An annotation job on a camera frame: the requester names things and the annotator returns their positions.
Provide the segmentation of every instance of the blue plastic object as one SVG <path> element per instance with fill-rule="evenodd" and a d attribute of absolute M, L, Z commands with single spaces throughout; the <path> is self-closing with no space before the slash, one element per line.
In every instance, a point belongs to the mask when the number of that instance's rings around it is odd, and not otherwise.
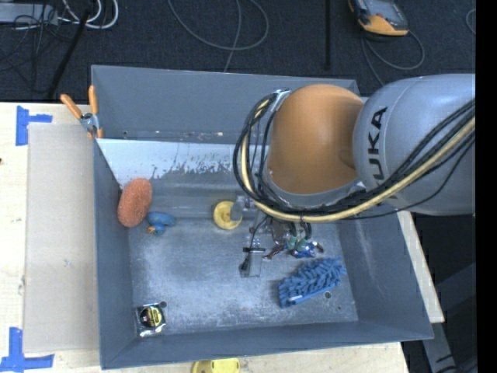
<path fill-rule="evenodd" d="M 162 213 L 159 211 L 150 211 L 147 214 L 147 221 L 150 223 L 150 225 L 162 224 L 167 225 L 168 227 L 172 227 L 176 223 L 176 220 L 173 216 L 168 213 Z"/>
<path fill-rule="evenodd" d="M 282 308 L 300 304 L 315 295 L 322 294 L 341 282 L 347 275 L 342 257 L 312 260 L 301 265 L 297 272 L 278 285 Z"/>
<path fill-rule="evenodd" d="M 2 357 L 0 371 L 22 373 L 26 369 L 51 368 L 53 364 L 53 354 L 46 357 L 24 357 L 23 331 L 16 327 L 9 329 L 9 355 L 8 357 Z"/>
<path fill-rule="evenodd" d="M 30 115 L 28 109 L 17 106 L 17 123 L 16 123 L 16 146 L 27 145 L 28 143 L 28 124 L 31 122 L 51 123 L 52 116 L 45 114 Z"/>

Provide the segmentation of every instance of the electronic device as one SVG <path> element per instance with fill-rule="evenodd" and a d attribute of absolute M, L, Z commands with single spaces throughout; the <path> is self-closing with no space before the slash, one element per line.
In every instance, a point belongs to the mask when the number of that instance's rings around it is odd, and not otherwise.
<path fill-rule="evenodd" d="M 393 0 L 347 0 L 361 28 L 380 37 L 406 35 L 408 21 Z"/>

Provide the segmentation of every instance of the wooden table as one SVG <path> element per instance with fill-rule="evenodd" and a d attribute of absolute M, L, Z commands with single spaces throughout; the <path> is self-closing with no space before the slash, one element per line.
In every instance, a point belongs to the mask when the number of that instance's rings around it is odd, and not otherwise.
<path fill-rule="evenodd" d="M 9 352 L 9 327 L 23 327 L 24 272 L 26 256 L 26 196 L 29 145 L 16 146 L 16 108 L 30 114 L 48 113 L 53 125 L 74 124 L 75 118 L 62 104 L 0 103 L 0 357 Z M 88 106 L 80 106 L 89 112 Z M 36 123 L 31 123 L 28 130 Z M 422 296 L 432 323 L 443 322 L 435 288 L 426 264 L 411 215 L 399 214 L 408 251 L 414 263 Z M 100 371 L 99 352 L 95 350 L 52 350 L 54 366 L 46 371 Z M 37 354 L 26 354 L 27 357 Z M 240 358 L 241 372 L 408 372 L 400 343 L 312 350 L 290 354 Z M 126 368 L 135 372 L 190 372 L 193 364 L 167 364 L 158 367 Z"/>

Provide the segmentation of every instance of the yellow cable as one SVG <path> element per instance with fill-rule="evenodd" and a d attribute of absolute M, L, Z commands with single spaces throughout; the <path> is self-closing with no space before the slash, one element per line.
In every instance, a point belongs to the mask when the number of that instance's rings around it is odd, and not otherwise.
<path fill-rule="evenodd" d="M 338 213 L 331 213 L 327 215 L 320 216 L 310 216 L 310 215 L 298 215 L 291 213 L 284 213 L 279 210 L 274 210 L 267 205 L 260 203 L 254 200 L 254 204 L 264 213 L 273 216 L 274 218 L 279 218 L 284 221 L 294 221 L 294 222 L 330 222 L 336 221 L 344 218 L 348 218 L 351 215 L 359 214 L 362 211 L 365 211 L 373 206 L 376 206 L 381 201 L 389 198 L 394 195 L 398 191 L 404 189 L 410 183 L 416 181 L 420 176 L 426 173 L 431 166 L 442 156 L 448 153 L 452 148 L 454 148 L 459 141 L 461 141 L 464 137 L 466 137 L 471 131 L 473 131 L 475 126 L 475 117 L 473 116 L 471 120 L 469 120 L 464 127 L 462 127 L 435 155 L 433 155 L 430 159 L 424 162 L 418 169 L 413 171 L 411 174 L 406 176 L 403 180 L 399 181 L 389 189 L 380 193 L 379 195 L 369 199 L 368 201 L 359 204 L 355 207 L 352 207 L 348 210 L 340 211 Z M 249 175 L 247 173 L 247 165 L 245 164 L 246 154 L 247 154 L 247 135 L 244 136 L 242 142 L 242 150 L 240 155 L 240 171 L 242 174 L 242 182 L 247 187 L 248 190 L 254 192 L 252 186 L 250 185 Z"/>

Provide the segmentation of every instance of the orange sponge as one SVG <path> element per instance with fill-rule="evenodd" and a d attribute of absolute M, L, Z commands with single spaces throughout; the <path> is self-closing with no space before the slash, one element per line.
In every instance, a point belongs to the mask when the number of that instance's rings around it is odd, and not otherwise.
<path fill-rule="evenodd" d="M 117 206 L 119 222 L 128 228 L 139 225 L 152 202 L 152 185 L 145 178 L 131 180 L 123 189 Z"/>

